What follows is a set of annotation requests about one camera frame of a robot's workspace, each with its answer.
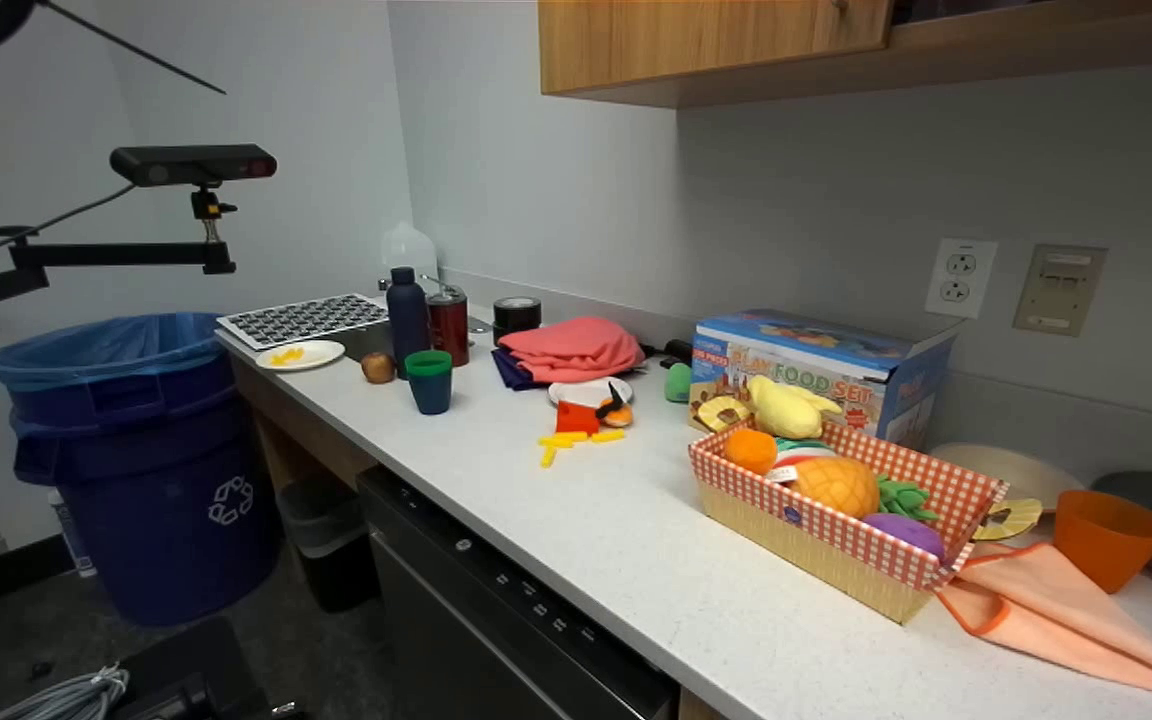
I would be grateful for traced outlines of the blue recycling bin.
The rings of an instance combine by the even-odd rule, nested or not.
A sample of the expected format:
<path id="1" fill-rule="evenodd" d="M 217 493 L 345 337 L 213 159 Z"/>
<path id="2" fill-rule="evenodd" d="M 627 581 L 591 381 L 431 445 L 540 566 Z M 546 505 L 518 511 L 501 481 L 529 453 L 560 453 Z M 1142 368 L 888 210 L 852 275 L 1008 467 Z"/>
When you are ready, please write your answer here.
<path id="1" fill-rule="evenodd" d="M 17 476 L 60 493 L 124 621 L 199 621 L 268 581 L 281 516 L 213 312 L 3 344 L 0 385 Z"/>

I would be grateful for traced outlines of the beige wall switch plate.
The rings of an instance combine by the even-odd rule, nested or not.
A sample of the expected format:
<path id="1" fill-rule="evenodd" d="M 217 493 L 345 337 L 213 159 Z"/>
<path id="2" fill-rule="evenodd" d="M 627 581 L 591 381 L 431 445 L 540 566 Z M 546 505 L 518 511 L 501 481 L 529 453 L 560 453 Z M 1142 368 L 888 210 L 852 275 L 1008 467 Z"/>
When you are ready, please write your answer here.
<path id="1" fill-rule="evenodd" d="M 1010 312 L 1021 332 L 1081 337 L 1108 252 L 1087 243 L 1038 243 Z"/>

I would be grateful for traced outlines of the purple toy eggplant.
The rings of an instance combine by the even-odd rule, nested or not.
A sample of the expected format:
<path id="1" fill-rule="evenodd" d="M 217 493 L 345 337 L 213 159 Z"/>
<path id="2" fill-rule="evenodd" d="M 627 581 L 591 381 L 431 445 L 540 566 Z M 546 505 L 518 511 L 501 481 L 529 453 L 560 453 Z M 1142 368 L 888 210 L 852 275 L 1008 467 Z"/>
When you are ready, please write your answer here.
<path id="1" fill-rule="evenodd" d="M 944 540 L 941 540 L 941 532 L 931 525 L 920 525 L 911 516 L 893 516 L 893 511 L 873 511 L 873 516 L 864 516 L 864 525 L 873 525 L 873 527 L 881 527 L 881 532 L 888 532 L 888 537 L 895 537 L 895 540 L 902 540 L 911 547 L 923 547 L 935 560 L 944 560 Z"/>

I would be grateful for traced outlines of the orange plastic cup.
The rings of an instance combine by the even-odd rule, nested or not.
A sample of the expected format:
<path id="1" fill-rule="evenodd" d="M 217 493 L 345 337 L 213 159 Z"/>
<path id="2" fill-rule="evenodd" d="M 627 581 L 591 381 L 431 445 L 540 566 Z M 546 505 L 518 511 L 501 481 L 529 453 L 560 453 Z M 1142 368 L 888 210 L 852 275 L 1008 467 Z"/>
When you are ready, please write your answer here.
<path id="1" fill-rule="evenodd" d="M 1113 493 L 1065 493 L 1050 544 L 1104 591 L 1126 587 L 1152 560 L 1152 508 Z"/>

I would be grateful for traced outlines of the cream bowl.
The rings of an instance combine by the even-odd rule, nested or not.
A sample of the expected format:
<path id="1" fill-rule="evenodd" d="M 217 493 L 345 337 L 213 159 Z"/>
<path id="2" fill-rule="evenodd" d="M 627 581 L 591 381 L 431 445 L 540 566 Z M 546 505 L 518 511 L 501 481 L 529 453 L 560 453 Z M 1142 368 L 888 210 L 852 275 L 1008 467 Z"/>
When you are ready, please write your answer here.
<path id="1" fill-rule="evenodd" d="M 935 445 L 931 457 L 1008 482 L 1003 498 L 973 532 L 975 544 L 1022 540 L 1077 488 L 1065 467 L 997 445 Z"/>

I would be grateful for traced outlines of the red checkered basket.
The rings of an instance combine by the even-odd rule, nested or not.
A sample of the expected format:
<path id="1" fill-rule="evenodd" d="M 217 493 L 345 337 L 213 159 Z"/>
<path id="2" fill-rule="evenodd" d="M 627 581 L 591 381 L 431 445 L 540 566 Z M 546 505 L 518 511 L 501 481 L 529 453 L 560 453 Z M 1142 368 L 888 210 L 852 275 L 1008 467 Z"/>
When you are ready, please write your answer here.
<path id="1" fill-rule="evenodd" d="M 838 425 L 822 426 L 822 445 L 881 476 L 920 482 L 944 555 L 732 462 L 720 434 L 686 448 L 700 511 L 855 605 L 902 622 L 975 552 L 973 532 L 1003 498 L 1008 482 Z"/>

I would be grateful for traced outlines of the dark blue bottle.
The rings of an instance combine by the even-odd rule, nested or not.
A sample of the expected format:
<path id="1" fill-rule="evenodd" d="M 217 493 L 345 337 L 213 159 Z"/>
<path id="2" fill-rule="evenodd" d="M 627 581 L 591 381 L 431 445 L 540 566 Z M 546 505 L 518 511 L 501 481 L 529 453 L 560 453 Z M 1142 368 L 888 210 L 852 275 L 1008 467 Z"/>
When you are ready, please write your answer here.
<path id="1" fill-rule="evenodd" d="M 388 322 L 397 361 L 428 349 L 428 299 L 412 266 L 388 275 Z"/>

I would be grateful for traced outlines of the black can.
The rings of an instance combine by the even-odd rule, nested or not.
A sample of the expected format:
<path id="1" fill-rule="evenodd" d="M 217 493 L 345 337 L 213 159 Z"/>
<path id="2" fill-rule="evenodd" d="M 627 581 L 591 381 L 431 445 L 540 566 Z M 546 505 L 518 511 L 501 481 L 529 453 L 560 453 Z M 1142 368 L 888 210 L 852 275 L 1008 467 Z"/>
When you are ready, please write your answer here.
<path id="1" fill-rule="evenodd" d="M 493 305 L 493 337 L 523 332 L 540 322 L 536 296 L 502 296 Z"/>

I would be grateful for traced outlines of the white plate with yellow food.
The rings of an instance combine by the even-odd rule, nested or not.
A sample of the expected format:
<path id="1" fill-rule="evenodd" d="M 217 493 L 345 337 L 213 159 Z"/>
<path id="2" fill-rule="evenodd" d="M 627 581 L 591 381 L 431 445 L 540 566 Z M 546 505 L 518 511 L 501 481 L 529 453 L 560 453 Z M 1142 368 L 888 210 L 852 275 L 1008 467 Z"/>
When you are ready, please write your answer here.
<path id="1" fill-rule="evenodd" d="M 256 354 L 256 368 L 263 370 L 311 370 L 311 368 L 328 368 L 345 354 L 341 340 L 294 340 L 294 344 L 281 344 Z"/>

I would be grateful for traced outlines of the orange cloth napkin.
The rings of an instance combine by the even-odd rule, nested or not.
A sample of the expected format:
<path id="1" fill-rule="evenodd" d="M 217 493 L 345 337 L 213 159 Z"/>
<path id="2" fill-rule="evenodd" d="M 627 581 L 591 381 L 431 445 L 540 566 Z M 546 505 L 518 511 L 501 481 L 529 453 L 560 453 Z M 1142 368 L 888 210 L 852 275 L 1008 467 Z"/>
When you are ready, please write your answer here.
<path id="1" fill-rule="evenodd" d="M 975 638 L 1152 691 L 1152 637 L 1050 544 L 973 555 L 935 598 Z"/>

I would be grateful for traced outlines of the green and blue cup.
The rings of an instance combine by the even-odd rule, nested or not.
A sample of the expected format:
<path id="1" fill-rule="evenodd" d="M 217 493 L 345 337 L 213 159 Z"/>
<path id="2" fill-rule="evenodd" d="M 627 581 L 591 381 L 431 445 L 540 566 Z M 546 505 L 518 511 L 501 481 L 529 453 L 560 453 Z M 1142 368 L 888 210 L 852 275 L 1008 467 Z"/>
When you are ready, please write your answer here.
<path id="1" fill-rule="evenodd" d="M 412 350 L 405 381 L 424 414 L 441 414 L 450 403 L 450 354 L 441 349 Z"/>

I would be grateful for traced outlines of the pink folded cloth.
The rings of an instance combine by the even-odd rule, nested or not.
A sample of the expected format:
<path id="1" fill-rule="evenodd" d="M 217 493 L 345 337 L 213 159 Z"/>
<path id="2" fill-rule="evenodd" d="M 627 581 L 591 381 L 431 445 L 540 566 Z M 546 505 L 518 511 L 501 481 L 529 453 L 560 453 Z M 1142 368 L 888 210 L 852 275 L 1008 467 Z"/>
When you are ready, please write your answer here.
<path id="1" fill-rule="evenodd" d="M 642 361 L 636 337 L 622 322 L 598 317 L 508 332 L 501 349 L 540 385 L 616 376 Z"/>

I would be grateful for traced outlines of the orange plush fruit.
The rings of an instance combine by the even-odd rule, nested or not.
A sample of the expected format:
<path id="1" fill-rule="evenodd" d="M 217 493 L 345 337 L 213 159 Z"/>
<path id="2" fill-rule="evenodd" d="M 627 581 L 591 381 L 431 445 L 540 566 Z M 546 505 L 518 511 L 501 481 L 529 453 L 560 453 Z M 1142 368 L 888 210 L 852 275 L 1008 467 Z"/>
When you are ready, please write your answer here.
<path id="1" fill-rule="evenodd" d="M 797 493 L 842 516 L 873 516 L 881 508 L 875 471 L 849 457 L 804 458 Z"/>

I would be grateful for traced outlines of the white dish drying rack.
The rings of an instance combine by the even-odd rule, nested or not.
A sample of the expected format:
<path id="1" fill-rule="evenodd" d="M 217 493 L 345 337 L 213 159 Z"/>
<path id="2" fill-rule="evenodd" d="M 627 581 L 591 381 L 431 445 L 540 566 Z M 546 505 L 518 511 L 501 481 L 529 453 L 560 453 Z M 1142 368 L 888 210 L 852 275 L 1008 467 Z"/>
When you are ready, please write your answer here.
<path id="1" fill-rule="evenodd" d="M 263 350 L 286 340 L 325 340 L 325 337 L 371 327 L 382 321 L 388 312 L 378 299 L 361 296 L 361 291 L 341 291 L 341 296 L 311 296 L 311 299 L 223 312 L 217 327 L 240 340 L 242 349 Z"/>

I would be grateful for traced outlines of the black dishwasher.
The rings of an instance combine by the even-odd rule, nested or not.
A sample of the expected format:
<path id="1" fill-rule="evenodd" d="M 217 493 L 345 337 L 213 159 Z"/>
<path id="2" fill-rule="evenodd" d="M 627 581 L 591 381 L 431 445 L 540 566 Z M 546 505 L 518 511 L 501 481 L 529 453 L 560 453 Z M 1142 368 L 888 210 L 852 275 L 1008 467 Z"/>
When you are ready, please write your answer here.
<path id="1" fill-rule="evenodd" d="M 672 720 L 662 672 L 397 471 L 361 505 L 405 720 Z"/>

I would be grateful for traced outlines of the red white plush toy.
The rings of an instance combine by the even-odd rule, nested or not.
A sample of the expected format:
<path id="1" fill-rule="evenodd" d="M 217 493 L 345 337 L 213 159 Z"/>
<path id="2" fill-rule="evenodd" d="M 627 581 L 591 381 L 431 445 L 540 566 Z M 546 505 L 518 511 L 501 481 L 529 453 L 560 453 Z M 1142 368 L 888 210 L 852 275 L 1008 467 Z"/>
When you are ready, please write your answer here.
<path id="1" fill-rule="evenodd" d="M 632 385 L 616 376 L 546 386 L 557 426 L 585 434 L 602 426 L 627 426 L 636 418 L 632 401 L 636 401 Z"/>

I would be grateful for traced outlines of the wooden cabinet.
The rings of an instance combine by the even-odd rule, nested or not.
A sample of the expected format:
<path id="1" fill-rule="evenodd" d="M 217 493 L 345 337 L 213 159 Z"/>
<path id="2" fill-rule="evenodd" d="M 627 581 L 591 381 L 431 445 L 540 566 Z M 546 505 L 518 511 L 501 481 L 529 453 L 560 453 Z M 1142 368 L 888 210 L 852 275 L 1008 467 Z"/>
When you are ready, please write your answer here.
<path id="1" fill-rule="evenodd" d="M 1152 63 L 1152 0 L 540 0 L 540 93 L 653 109 Z"/>

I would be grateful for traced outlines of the small black trash bin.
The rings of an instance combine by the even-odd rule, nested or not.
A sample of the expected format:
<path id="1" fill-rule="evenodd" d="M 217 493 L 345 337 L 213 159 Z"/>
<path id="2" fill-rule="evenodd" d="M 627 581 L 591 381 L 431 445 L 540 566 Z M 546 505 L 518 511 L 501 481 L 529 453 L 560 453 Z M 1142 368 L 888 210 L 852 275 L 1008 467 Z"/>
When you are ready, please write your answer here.
<path id="1" fill-rule="evenodd" d="M 353 488 L 328 476 L 294 481 L 281 493 L 281 516 L 325 610 L 347 610 L 377 596 L 368 525 Z"/>

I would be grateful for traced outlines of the dark red jar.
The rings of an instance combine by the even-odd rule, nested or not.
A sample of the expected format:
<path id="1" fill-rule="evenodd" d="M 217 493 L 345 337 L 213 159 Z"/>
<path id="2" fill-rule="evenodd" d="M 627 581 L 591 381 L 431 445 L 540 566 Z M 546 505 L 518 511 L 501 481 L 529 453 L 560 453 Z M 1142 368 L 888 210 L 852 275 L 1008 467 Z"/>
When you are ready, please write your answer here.
<path id="1" fill-rule="evenodd" d="M 450 364 L 466 361 L 466 296 L 458 288 L 436 288 L 428 296 L 428 332 Z"/>

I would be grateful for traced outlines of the small orange toy ball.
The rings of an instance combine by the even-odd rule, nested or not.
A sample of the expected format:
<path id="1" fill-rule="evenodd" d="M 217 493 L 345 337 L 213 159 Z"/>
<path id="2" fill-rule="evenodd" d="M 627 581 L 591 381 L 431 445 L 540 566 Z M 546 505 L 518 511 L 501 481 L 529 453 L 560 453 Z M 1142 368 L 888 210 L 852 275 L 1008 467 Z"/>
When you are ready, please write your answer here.
<path id="1" fill-rule="evenodd" d="M 722 440 L 722 457 L 747 471 L 768 471 L 777 462 L 777 440 L 761 426 L 734 426 Z"/>

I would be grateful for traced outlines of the yellow plush banana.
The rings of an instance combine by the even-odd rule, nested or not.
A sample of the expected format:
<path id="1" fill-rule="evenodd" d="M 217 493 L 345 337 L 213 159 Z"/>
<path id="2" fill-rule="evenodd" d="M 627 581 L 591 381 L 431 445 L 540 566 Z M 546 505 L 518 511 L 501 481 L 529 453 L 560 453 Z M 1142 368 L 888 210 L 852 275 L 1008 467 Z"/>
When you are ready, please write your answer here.
<path id="1" fill-rule="evenodd" d="M 751 412 L 770 434 L 813 440 L 822 431 L 822 418 L 838 412 L 834 401 L 817 395 L 799 385 L 779 385 L 768 376 L 747 381 Z"/>

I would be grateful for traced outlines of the blue toy food box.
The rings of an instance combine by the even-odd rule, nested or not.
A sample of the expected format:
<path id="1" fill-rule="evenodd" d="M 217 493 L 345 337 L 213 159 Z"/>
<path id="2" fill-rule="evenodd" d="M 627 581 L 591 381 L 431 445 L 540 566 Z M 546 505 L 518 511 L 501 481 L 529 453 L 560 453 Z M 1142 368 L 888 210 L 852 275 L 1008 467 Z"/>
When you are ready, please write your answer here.
<path id="1" fill-rule="evenodd" d="M 734 312 L 694 322 L 692 393 L 768 376 L 834 401 L 855 431 L 920 448 L 948 354 L 948 332 L 893 337 L 789 312 Z"/>

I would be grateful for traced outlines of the white power outlet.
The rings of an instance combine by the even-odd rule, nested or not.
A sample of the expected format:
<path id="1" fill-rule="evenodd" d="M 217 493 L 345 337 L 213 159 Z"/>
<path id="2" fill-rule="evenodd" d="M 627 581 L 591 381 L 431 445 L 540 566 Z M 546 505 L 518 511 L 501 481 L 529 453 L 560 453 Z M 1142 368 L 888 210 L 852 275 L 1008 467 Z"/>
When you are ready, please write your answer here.
<path id="1" fill-rule="evenodd" d="M 975 321 L 990 282 L 990 239 L 944 239 L 931 260 L 923 308 L 935 317 Z"/>

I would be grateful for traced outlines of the small brown toy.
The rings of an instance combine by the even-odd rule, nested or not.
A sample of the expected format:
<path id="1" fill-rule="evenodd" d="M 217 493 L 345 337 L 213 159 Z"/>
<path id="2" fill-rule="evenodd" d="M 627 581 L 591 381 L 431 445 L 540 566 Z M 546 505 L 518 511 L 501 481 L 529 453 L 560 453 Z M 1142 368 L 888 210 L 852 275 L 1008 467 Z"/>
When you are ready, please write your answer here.
<path id="1" fill-rule="evenodd" d="M 388 350 L 368 350 L 361 361 L 361 370 L 363 370 L 368 385 L 390 385 L 397 381 L 397 364 L 390 364 Z"/>

